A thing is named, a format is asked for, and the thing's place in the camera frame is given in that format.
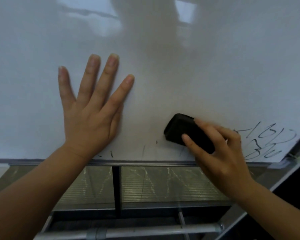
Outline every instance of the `whiteboard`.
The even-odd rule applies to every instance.
[[[0,0],[0,159],[64,142],[57,69],[77,93],[88,56],[136,80],[116,139],[96,159],[193,160],[165,141],[176,113],[238,131],[249,162],[300,139],[300,0]]]

